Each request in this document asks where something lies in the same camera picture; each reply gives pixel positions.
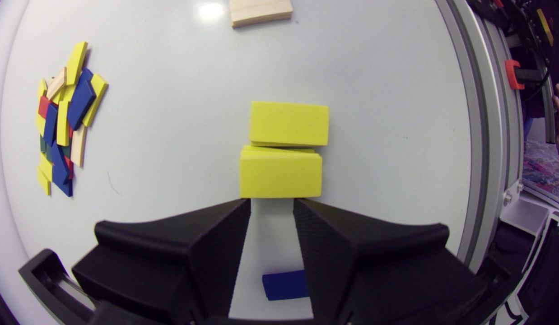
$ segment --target white tabletop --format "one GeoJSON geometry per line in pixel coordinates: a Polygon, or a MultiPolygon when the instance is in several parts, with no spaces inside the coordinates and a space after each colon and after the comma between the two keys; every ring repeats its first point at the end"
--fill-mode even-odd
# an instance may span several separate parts
{"type": "MultiPolygon", "coordinates": [[[[29,255],[67,269],[100,220],[142,222],[238,197],[250,101],[330,107],[320,202],[382,220],[441,222],[456,253],[470,183],[457,57],[433,0],[292,0],[291,20],[232,29],[225,0],[33,0],[1,111],[9,201],[29,255]],[[89,42],[110,84],[75,168],[73,198],[36,181],[36,89],[89,42]]],[[[269,302],[261,275],[302,269],[292,200],[252,200],[230,316],[311,317],[309,298],[269,302]]]]}

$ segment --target stacked blocks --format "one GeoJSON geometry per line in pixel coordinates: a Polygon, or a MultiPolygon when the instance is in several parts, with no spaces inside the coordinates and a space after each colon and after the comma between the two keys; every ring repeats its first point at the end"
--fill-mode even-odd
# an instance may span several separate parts
{"type": "Polygon", "coordinates": [[[67,66],[48,85],[44,79],[38,85],[35,124],[41,156],[37,180],[46,195],[51,195],[52,182],[73,196],[73,164],[83,166],[86,128],[108,88],[101,76],[83,67],[86,49],[86,42],[75,45],[67,66]]]}
{"type": "Polygon", "coordinates": [[[321,196],[321,156],[312,149],[273,147],[327,144],[329,108],[295,103],[253,102],[249,140],[240,157],[240,196],[321,196]]]}

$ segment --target bolt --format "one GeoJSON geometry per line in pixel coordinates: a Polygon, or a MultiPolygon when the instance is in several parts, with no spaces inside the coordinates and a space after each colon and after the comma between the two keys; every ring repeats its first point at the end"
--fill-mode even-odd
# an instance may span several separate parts
{"type": "Polygon", "coordinates": [[[504,206],[507,206],[510,201],[512,201],[512,195],[510,194],[510,191],[508,191],[505,195],[504,195],[504,206]]]}

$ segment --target blue wooden block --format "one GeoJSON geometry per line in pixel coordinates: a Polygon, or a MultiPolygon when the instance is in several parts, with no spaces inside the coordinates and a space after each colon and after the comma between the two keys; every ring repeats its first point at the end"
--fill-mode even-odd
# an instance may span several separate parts
{"type": "Polygon", "coordinates": [[[93,74],[88,69],[83,69],[73,97],[71,97],[67,120],[74,131],[77,131],[83,122],[83,117],[85,117],[89,107],[95,100],[95,97],[97,97],[93,86],[91,86],[91,78],[93,78],[93,74]]]}
{"type": "Polygon", "coordinates": [[[53,183],[65,193],[66,196],[73,196],[73,180],[72,179],[61,179],[62,173],[55,173],[55,168],[53,168],[53,183]]]}
{"type": "Polygon", "coordinates": [[[55,106],[53,103],[50,103],[49,107],[47,108],[45,132],[43,133],[43,138],[45,139],[47,146],[51,146],[57,139],[57,112],[57,106],[55,106]]]}
{"type": "Polygon", "coordinates": [[[309,297],[306,272],[294,271],[265,274],[261,277],[267,300],[285,300],[309,297]]]}
{"type": "Polygon", "coordinates": [[[58,179],[61,185],[65,185],[69,181],[70,171],[65,161],[63,148],[58,144],[53,144],[51,147],[51,156],[53,157],[53,183],[56,184],[55,179],[58,179]]]}

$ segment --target yellow foam block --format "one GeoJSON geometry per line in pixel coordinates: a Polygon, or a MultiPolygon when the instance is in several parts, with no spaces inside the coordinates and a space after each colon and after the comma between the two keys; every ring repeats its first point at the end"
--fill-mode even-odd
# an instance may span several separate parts
{"type": "Polygon", "coordinates": [[[34,118],[34,125],[37,126],[38,133],[41,136],[44,136],[45,133],[45,123],[45,119],[43,119],[43,117],[37,113],[36,117],[34,118]]]}
{"type": "Polygon", "coordinates": [[[85,117],[83,117],[83,124],[86,127],[89,127],[91,123],[93,123],[95,113],[97,113],[98,106],[101,103],[101,99],[105,94],[105,91],[107,90],[109,84],[103,78],[101,78],[100,75],[93,74],[93,78],[91,79],[91,86],[93,86],[93,90],[97,97],[89,107],[89,111],[87,111],[85,117]]]}
{"type": "Polygon", "coordinates": [[[38,89],[37,89],[37,98],[41,100],[41,97],[47,94],[47,82],[44,79],[41,79],[38,82],[38,89]]]}
{"type": "Polygon", "coordinates": [[[75,44],[73,52],[67,61],[67,82],[66,85],[77,84],[81,69],[83,68],[83,61],[85,60],[85,53],[87,52],[87,42],[75,44]]]}
{"type": "Polygon", "coordinates": [[[57,144],[63,147],[69,145],[69,122],[67,121],[68,111],[69,102],[60,102],[59,111],[57,113],[57,144]]]}
{"type": "Polygon", "coordinates": [[[77,85],[72,84],[70,86],[65,87],[65,94],[63,95],[63,98],[61,98],[62,101],[66,101],[66,102],[71,101],[71,98],[73,98],[73,94],[75,93],[75,86],[77,85]]]}
{"type": "Polygon", "coordinates": [[[41,152],[41,157],[38,163],[38,168],[49,181],[53,181],[53,165],[47,160],[44,153],[41,152]]]}
{"type": "Polygon", "coordinates": [[[37,181],[41,185],[42,190],[45,191],[45,194],[51,195],[51,182],[42,173],[40,167],[37,167],[37,181]]]}
{"type": "Polygon", "coordinates": [[[249,140],[271,146],[325,146],[329,107],[252,102],[249,140]]]}
{"type": "Polygon", "coordinates": [[[296,198],[321,196],[321,156],[318,154],[257,155],[242,152],[240,196],[296,198]]]}
{"type": "Polygon", "coordinates": [[[55,103],[55,105],[59,105],[59,103],[61,102],[61,100],[63,100],[63,98],[65,98],[65,86],[61,87],[61,90],[59,90],[59,92],[57,93],[57,95],[55,95],[52,99],[53,103],[55,103]]]}

